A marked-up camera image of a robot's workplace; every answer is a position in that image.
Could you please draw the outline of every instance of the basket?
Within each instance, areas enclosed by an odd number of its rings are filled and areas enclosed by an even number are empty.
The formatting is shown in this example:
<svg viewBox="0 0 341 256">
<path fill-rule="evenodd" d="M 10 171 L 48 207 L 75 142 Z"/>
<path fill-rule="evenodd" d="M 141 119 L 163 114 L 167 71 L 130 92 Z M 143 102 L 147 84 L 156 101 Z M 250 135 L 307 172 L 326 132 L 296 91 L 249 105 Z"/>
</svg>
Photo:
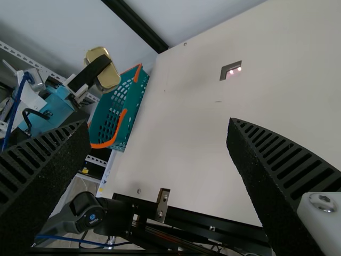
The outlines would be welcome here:
<svg viewBox="0 0 341 256">
<path fill-rule="evenodd" d="M 117 89 L 102 96 L 89 127 L 92 148 L 124 152 L 148 80 L 142 65 L 137 65 L 121 74 Z"/>
</svg>

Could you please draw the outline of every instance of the blue cable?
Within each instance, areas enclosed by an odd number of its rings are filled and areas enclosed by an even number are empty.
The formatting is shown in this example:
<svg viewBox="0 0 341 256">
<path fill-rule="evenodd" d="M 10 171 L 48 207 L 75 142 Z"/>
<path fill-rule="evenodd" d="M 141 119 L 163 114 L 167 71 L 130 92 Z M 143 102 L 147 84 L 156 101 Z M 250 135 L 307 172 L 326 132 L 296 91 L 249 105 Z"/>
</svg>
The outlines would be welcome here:
<svg viewBox="0 0 341 256">
<path fill-rule="evenodd" d="M 91 241 L 82 240 L 82 239 L 63 237 L 63 236 L 52 236 L 52 235 L 37 235 L 36 238 L 65 240 L 65 241 L 77 242 L 77 243 L 82 243 L 82 244 L 92 244 L 92 245 L 103 246 L 103 247 L 115 247 L 115 246 L 120 246 L 120 245 L 125 245 L 125 244 L 131 244 L 131 242 L 123 242 L 123 243 L 118 243 L 118 244 L 101 244 L 101 243 L 91 242 Z"/>
<path fill-rule="evenodd" d="M 7 144 L 9 142 L 9 138 L 10 138 L 10 135 L 11 135 L 15 114 L 17 113 L 17 109 L 18 109 L 18 106 L 19 106 L 19 103 L 20 103 L 22 89 L 23 89 L 23 87 L 25 85 L 25 82 L 28 81 L 28 80 L 30 80 L 30 75 L 29 75 L 28 72 L 25 72 L 24 75 L 22 76 L 22 80 L 21 80 L 19 88 L 18 88 L 17 96 L 15 96 L 15 100 L 14 100 L 14 103 L 13 103 L 13 106 L 12 106 L 11 115 L 10 115 L 10 119 L 9 119 L 9 124 L 8 124 L 7 130 L 6 130 L 6 135 L 5 135 L 4 143 L 2 144 L 1 152 L 6 149 Z"/>
</svg>

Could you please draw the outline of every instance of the white board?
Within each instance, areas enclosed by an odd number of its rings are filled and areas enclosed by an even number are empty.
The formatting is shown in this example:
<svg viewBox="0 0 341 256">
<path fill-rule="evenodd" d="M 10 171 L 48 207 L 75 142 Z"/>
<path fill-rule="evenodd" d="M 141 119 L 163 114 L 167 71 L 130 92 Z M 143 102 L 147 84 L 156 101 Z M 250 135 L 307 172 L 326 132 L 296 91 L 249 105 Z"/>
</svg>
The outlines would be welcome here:
<svg viewBox="0 0 341 256">
<path fill-rule="evenodd" d="M 341 168 L 340 7 L 267 1 L 159 55 L 108 196 L 155 202 L 169 188 L 171 206 L 260 226 L 226 148 L 230 117 Z"/>
</svg>

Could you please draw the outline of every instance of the blue machine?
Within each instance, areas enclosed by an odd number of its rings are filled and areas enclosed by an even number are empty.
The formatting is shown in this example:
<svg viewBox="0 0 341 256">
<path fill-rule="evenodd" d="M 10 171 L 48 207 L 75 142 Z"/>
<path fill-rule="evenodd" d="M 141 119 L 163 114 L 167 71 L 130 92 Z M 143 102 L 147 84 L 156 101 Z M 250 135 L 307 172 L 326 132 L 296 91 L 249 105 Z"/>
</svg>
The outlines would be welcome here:
<svg viewBox="0 0 341 256">
<path fill-rule="evenodd" d="M 30 135 L 33 137 L 60 126 L 75 111 L 68 99 L 70 91 L 67 88 L 61 85 L 57 89 L 50 86 L 46 89 L 51 95 L 45 99 L 47 104 L 39 112 L 48 113 L 49 119 L 45 120 L 34 114 L 28 115 L 32 124 Z M 25 121 L 21 122 L 18 127 L 24 132 L 28 131 Z"/>
</svg>

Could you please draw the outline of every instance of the black ceiling beam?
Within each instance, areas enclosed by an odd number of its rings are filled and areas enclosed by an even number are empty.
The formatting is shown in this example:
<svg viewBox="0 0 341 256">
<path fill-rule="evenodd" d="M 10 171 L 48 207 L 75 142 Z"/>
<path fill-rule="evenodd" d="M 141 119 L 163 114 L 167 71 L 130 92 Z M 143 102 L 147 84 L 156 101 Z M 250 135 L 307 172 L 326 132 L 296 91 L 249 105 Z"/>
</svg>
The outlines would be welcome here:
<svg viewBox="0 0 341 256">
<path fill-rule="evenodd" d="M 157 53 L 168 50 L 169 46 L 123 0 L 102 0 L 102 2 Z"/>
</svg>

